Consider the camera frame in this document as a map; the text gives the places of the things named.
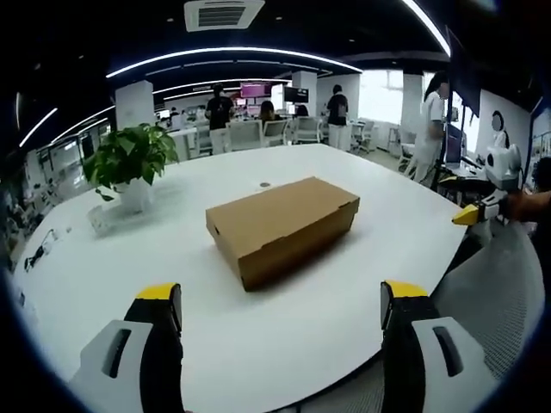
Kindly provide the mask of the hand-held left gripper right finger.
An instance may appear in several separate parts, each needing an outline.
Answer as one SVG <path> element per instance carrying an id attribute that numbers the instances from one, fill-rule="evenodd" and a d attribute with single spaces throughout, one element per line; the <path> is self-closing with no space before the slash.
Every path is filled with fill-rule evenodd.
<path id="1" fill-rule="evenodd" d="M 481 345 L 428 293 L 381 283 L 383 412 L 475 412 L 497 386 Z"/>

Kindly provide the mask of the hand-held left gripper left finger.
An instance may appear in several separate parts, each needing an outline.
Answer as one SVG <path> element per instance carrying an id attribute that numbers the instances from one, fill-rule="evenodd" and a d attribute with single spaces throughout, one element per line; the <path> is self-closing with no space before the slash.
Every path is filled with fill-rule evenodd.
<path id="1" fill-rule="evenodd" d="M 69 381 L 91 412 L 184 412 L 182 291 L 147 287 L 81 351 Z"/>

